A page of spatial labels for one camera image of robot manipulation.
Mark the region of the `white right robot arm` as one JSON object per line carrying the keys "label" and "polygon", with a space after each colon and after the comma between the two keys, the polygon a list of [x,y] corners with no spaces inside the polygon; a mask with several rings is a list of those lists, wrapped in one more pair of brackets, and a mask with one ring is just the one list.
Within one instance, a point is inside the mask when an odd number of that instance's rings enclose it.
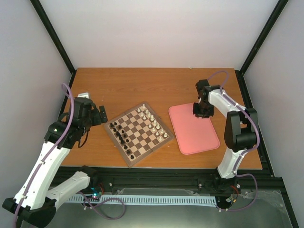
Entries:
{"label": "white right robot arm", "polygon": [[217,108],[226,118],[224,141],[226,151],[206,186],[216,192],[230,189],[238,176],[238,168],[244,157],[260,144],[257,111],[239,105],[219,85],[211,86],[206,79],[196,83],[199,101],[193,104],[197,118],[209,118]]}

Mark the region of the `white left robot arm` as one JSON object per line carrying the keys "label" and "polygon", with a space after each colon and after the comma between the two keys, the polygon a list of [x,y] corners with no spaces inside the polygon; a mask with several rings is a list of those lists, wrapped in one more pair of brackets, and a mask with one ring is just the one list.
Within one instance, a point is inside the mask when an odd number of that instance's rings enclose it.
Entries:
{"label": "white left robot arm", "polygon": [[4,200],[2,207],[13,213],[13,227],[20,228],[26,221],[37,228],[46,227],[59,207],[81,190],[98,188],[97,172],[82,166],[70,178],[50,189],[62,161],[76,144],[84,146],[90,128],[107,122],[104,106],[96,106],[88,96],[71,99],[68,112],[52,123],[44,137],[38,160],[28,179],[13,198]]}

